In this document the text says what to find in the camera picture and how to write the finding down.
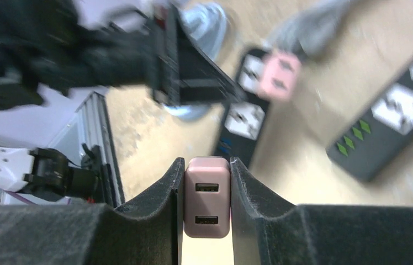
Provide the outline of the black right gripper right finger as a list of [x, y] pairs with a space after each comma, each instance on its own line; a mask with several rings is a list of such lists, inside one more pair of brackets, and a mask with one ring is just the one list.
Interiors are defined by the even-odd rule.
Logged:
[[294, 205], [230, 171], [235, 264], [413, 264], [413, 207]]

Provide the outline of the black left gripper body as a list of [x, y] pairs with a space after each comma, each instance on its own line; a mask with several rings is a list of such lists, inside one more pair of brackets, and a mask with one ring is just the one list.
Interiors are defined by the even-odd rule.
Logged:
[[165, 105], [243, 102], [246, 93], [188, 35], [173, 3], [153, 3], [147, 21], [147, 85]]

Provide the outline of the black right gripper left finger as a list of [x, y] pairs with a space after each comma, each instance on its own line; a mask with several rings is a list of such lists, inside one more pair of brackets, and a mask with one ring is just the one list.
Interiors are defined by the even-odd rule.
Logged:
[[0, 205], [0, 264], [180, 264], [184, 168], [117, 208]]

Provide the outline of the black strip with pink plugs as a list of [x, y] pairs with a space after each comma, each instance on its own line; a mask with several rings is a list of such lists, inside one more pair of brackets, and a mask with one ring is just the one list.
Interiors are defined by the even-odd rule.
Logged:
[[249, 167], [267, 120], [270, 102], [251, 92], [246, 95], [244, 102], [224, 105], [217, 143], [211, 154], [226, 160], [238, 157]]

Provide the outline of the black strip with green USB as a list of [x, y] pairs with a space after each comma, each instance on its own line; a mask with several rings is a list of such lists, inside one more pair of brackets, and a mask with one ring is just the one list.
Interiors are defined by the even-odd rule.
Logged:
[[326, 149], [333, 164], [368, 182], [413, 140], [413, 61]]

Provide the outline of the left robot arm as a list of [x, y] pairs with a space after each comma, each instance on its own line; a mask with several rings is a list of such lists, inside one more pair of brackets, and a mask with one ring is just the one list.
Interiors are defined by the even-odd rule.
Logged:
[[[189, 35], [176, 3], [151, 2], [147, 12], [119, 7], [103, 21], [99, 28], [81, 25], [73, 1], [0, 1], [0, 110], [42, 105], [41, 84], [63, 96], [72, 88], [144, 84], [165, 105], [246, 100]], [[83, 117], [80, 167], [55, 149], [0, 144], [0, 189], [51, 202], [74, 197], [121, 205], [107, 119], [97, 97]]]

